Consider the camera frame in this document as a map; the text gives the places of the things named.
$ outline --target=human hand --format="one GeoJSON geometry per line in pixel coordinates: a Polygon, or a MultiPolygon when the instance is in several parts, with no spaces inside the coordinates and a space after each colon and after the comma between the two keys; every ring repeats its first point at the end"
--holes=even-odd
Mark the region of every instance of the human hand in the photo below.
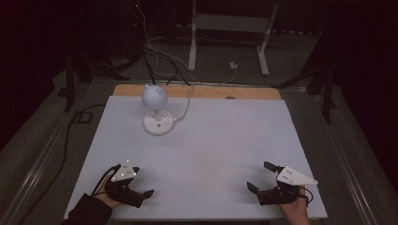
{"type": "MultiPolygon", "coordinates": [[[[300,187],[299,195],[305,195],[304,187],[300,187]]],[[[298,197],[294,202],[279,204],[284,216],[291,225],[309,225],[307,199],[298,197]]]]}
{"type": "Polygon", "coordinates": [[[115,200],[111,199],[106,194],[105,185],[106,185],[106,182],[108,182],[109,178],[110,178],[110,176],[108,175],[108,176],[105,177],[105,179],[103,179],[103,182],[100,185],[99,189],[97,190],[97,193],[94,195],[94,198],[97,198],[97,199],[103,201],[104,203],[106,203],[111,208],[116,208],[120,204],[122,204],[122,202],[115,201],[115,200]]]}

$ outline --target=metal frame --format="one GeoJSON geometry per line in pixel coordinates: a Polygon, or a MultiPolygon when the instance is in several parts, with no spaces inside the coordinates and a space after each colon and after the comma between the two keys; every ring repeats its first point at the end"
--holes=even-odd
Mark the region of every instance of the metal frame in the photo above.
{"type": "Polygon", "coordinates": [[[269,75],[267,60],[264,55],[269,35],[272,30],[272,25],[278,11],[278,6],[273,6],[271,15],[269,18],[253,18],[253,17],[233,17],[223,15],[207,15],[198,14],[196,12],[196,0],[192,1],[192,27],[191,27],[191,49],[190,59],[188,62],[188,71],[194,72],[196,68],[196,30],[197,29],[211,29],[211,30],[230,30],[230,31],[244,31],[244,32],[256,32],[263,33],[263,42],[257,46],[258,60],[260,63],[261,74],[263,76],[269,75]],[[229,28],[222,27],[222,23],[232,21],[229,28]]]}

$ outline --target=gray floor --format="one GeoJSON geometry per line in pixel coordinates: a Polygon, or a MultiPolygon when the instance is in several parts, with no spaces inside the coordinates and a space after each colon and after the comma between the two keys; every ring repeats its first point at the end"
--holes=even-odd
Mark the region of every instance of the gray floor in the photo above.
{"type": "MultiPolygon", "coordinates": [[[[189,40],[178,38],[167,43],[159,38],[152,46],[160,51],[188,61],[189,40]]],[[[197,69],[191,75],[181,63],[177,63],[186,80],[196,84],[225,83],[229,85],[270,86],[298,74],[316,43],[316,37],[277,36],[273,34],[266,50],[269,77],[260,74],[256,59],[255,45],[235,43],[217,47],[200,42],[197,56],[197,69]],[[235,71],[229,68],[230,62],[237,62],[235,71]]],[[[150,64],[155,66],[154,58],[150,64]]],[[[169,64],[159,61],[157,72],[173,73],[169,64]]],[[[124,83],[148,83],[149,75],[142,62],[124,71],[130,80],[124,83]]],[[[66,125],[74,111],[94,104],[105,104],[115,86],[120,83],[104,76],[97,76],[91,84],[77,83],[77,101],[72,112],[63,112],[65,99],[57,97],[65,86],[65,74],[54,78],[56,88],[47,97],[29,121],[21,128],[0,154],[0,215],[3,216],[19,193],[23,180],[31,170],[39,154],[53,149],[43,173],[39,174],[36,188],[21,202],[22,215],[47,187],[59,167],[66,138],[66,125]]],[[[312,224],[398,224],[398,197],[382,172],[375,156],[360,130],[355,118],[344,102],[339,88],[334,87],[333,101],[336,109],[331,110],[332,124],[325,123],[320,116],[320,97],[308,96],[303,92],[309,80],[299,82],[281,90],[301,144],[319,181],[322,200],[329,217],[314,220],[312,224]]],[[[85,155],[100,121],[102,107],[90,110],[94,114],[90,124],[75,124],[69,133],[68,156],[65,167],[53,187],[47,192],[24,224],[57,224],[62,221],[69,197],[84,163],[85,155]]],[[[216,222],[179,222],[177,224],[214,224],[216,222]]],[[[265,224],[262,221],[223,222],[222,224],[265,224]]],[[[109,224],[127,224],[110,221],[109,224]]],[[[284,220],[271,221],[271,224],[286,224],[284,220]]]]}

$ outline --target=white ball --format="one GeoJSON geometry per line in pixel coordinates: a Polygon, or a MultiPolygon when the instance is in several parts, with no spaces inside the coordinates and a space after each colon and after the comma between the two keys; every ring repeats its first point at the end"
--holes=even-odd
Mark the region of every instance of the white ball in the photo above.
{"type": "Polygon", "coordinates": [[[149,110],[158,110],[166,105],[167,93],[161,86],[146,84],[141,100],[149,110]]]}

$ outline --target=white table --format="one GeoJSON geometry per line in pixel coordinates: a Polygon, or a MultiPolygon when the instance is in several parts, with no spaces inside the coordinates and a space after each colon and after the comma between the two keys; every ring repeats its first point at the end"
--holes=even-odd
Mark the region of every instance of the white table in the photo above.
{"type": "MultiPolygon", "coordinates": [[[[185,97],[170,97],[165,108],[179,117],[186,104],[185,97]]],[[[155,192],[139,209],[117,207],[113,219],[282,218],[278,206],[259,205],[246,182],[276,186],[264,161],[312,176],[283,100],[192,98],[187,116],[164,136],[145,132],[146,113],[140,97],[109,98],[65,217],[103,173],[126,159],[141,168],[130,188],[155,192]]],[[[307,188],[314,195],[309,217],[325,218],[316,186],[307,188]]]]}

